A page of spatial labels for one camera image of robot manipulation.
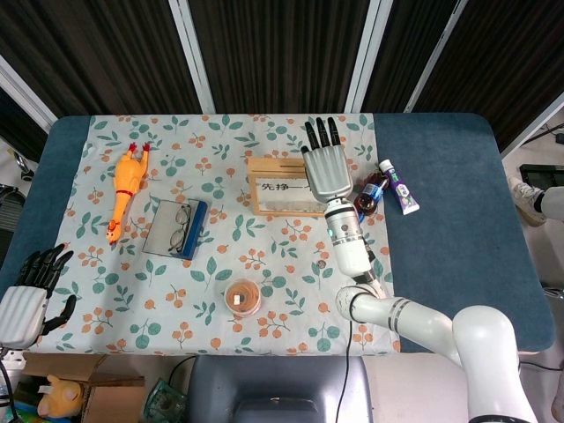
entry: toothpaste tube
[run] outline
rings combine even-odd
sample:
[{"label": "toothpaste tube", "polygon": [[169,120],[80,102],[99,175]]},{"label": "toothpaste tube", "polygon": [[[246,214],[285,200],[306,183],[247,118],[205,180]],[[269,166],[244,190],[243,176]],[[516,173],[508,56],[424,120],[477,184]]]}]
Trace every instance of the toothpaste tube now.
[{"label": "toothpaste tube", "polygon": [[404,215],[419,210],[419,204],[417,204],[417,201],[415,201],[415,198],[413,198],[412,194],[407,189],[405,182],[402,180],[402,177],[393,167],[391,162],[389,160],[384,160],[379,166],[380,170],[382,170],[383,173],[390,179],[390,187],[392,191],[394,191],[394,196],[399,202],[399,205],[402,206],[402,212]]}]

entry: rubber chicken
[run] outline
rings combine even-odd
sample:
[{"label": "rubber chicken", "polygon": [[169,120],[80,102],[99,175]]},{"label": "rubber chicken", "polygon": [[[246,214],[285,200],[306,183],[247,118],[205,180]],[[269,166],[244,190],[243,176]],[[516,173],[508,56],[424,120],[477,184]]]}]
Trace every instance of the rubber chicken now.
[{"label": "rubber chicken", "polygon": [[115,208],[114,216],[108,223],[106,238],[109,245],[115,244],[122,235],[122,218],[130,199],[139,191],[139,184],[143,175],[147,171],[149,164],[148,143],[143,146],[143,157],[137,161],[131,157],[137,150],[135,143],[130,144],[130,149],[122,156],[115,167],[114,188],[115,188]]}]

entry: wooden box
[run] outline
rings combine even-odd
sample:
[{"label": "wooden box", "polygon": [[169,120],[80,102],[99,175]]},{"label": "wooden box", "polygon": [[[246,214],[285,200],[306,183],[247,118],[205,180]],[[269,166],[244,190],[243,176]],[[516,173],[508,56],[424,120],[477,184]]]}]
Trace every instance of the wooden box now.
[{"label": "wooden box", "polygon": [[303,159],[249,157],[253,213],[270,216],[320,217],[326,205],[309,189]]}]

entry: orange berry pattern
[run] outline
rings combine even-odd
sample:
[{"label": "orange berry pattern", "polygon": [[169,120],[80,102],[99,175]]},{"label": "orange berry pattern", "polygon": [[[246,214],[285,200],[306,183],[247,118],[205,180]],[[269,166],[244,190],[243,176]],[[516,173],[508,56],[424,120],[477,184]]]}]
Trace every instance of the orange berry pattern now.
[{"label": "orange berry pattern", "polygon": [[[78,318],[35,348],[41,353],[344,354],[348,322],[335,298],[353,282],[338,269],[324,220],[255,216],[251,210],[249,158],[300,158],[301,147],[308,145],[304,123],[315,126],[316,117],[92,117],[58,236],[75,255],[62,271],[49,310],[58,314],[75,294]],[[378,160],[373,117],[333,117],[352,179],[360,185]],[[131,143],[139,160],[145,142],[148,168],[123,215],[121,237],[110,247],[105,235],[115,208],[116,165]],[[291,199],[292,192],[281,195]],[[146,254],[160,202],[189,199],[208,205],[193,260]],[[381,204],[361,227],[376,256],[375,274],[393,293],[384,216]],[[253,280],[261,293],[261,307],[252,316],[233,315],[225,305],[226,288],[238,278]],[[386,329],[364,326],[361,332],[354,325],[351,354],[399,348],[398,338]]]}]

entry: bottle cap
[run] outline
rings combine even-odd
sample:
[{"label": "bottle cap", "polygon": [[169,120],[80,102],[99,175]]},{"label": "bottle cap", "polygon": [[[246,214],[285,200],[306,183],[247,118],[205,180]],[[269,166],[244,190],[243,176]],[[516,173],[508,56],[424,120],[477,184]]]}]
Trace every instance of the bottle cap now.
[{"label": "bottle cap", "polygon": [[382,170],[383,172],[388,172],[390,169],[393,169],[394,166],[391,164],[391,161],[389,160],[383,160],[380,162],[380,170]]}]

